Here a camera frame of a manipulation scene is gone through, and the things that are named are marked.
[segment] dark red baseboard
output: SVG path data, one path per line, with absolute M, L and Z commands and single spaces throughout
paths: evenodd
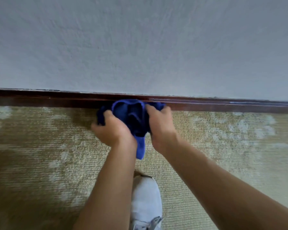
M 99 108 L 107 102 L 133 98 L 164 102 L 172 110 L 288 113 L 288 102 L 280 101 L 0 89 L 1 106 Z

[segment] beige carpet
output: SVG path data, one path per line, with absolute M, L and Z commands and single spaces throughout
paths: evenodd
M 71 229 L 109 148 L 90 109 L 0 107 L 0 230 Z M 238 178 L 288 207 L 288 115 L 174 112 L 181 135 Z M 161 190 L 164 229 L 216 229 L 146 139 L 136 168 Z

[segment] white wall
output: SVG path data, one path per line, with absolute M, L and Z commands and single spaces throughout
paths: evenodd
M 288 0 L 0 0 L 0 88 L 288 100 Z

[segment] crumpled blue cloth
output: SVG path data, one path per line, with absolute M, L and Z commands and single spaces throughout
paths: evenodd
M 145 135 L 150 133 L 149 116 L 145 104 L 154 106 L 157 110 L 162 110 L 165 106 L 160 102 L 144 103 L 137 99 L 122 99 L 111 105 L 102 106 L 97 112 L 98 124 L 105 125 L 104 112 L 111 110 L 113 115 L 122 120 L 130 129 L 131 134 L 138 142 L 137 159 L 142 160 L 145 154 Z

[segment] foot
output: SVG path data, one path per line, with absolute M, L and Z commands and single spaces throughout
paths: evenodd
M 156 181 L 149 176 L 133 179 L 130 229 L 159 230 L 162 221 L 162 202 Z

